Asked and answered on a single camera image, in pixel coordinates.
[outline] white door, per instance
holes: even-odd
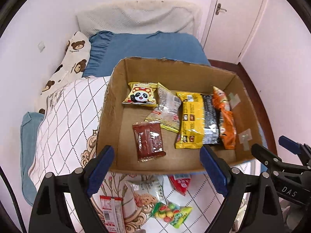
[[[217,0],[204,45],[204,52],[208,59],[237,63],[254,26],[262,1]]]

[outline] wooden floor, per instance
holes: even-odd
[[[254,105],[254,108],[255,108],[255,111],[258,117],[258,121],[263,129],[263,133],[265,134],[268,148],[270,151],[272,151],[274,154],[277,155],[276,144],[275,144],[272,128],[271,128],[270,121],[266,113],[265,107],[263,106],[263,103],[260,99],[260,96],[254,84],[252,83],[250,77],[248,76],[247,72],[245,71],[241,63],[239,63],[238,65],[235,65],[232,63],[226,63],[226,62],[217,61],[217,60],[210,60],[210,63],[212,66],[222,68],[225,70],[229,70],[231,72],[235,72],[240,77],[240,79],[243,81],[244,86],[249,95],[249,98],[251,99]]]

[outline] green candy bag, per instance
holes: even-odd
[[[169,202],[165,204],[158,202],[151,212],[154,218],[161,218],[166,223],[169,223],[174,228],[178,229],[179,226],[187,219],[192,207],[180,207],[175,203]]]

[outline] white wall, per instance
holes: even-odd
[[[0,165],[13,187],[26,228],[31,207],[21,193],[20,125],[23,115],[33,111],[34,100],[59,66],[68,39],[79,30],[74,11],[113,0],[27,0],[0,39]],[[202,6],[202,37],[211,0],[186,0]],[[43,41],[46,48],[39,52]],[[0,180],[0,200],[19,226],[9,193]]]
[[[241,64],[265,106],[279,156],[299,163],[278,139],[311,145],[311,34],[286,0],[268,1]]]

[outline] blue gripper pad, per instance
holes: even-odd
[[[93,194],[96,194],[98,192],[100,185],[102,184],[108,172],[108,169],[114,160],[114,150],[111,146],[109,146],[108,148],[104,148],[103,150],[105,150],[105,152],[102,151],[98,155],[98,157],[101,156],[102,158],[97,162],[97,166],[95,167],[95,169],[92,171],[91,175],[88,178],[88,189],[87,189],[88,197],[91,197]]]
[[[279,145],[296,155],[301,152],[300,145],[286,136],[280,136]]]
[[[207,174],[209,175],[216,191],[219,194],[222,194],[224,197],[228,194],[227,184],[230,181],[230,176],[227,177],[220,169],[220,166],[217,164],[214,158],[219,159],[212,149],[208,146],[209,151],[206,148],[206,145],[202,146],[200,149],[200,160],[204,166]]]

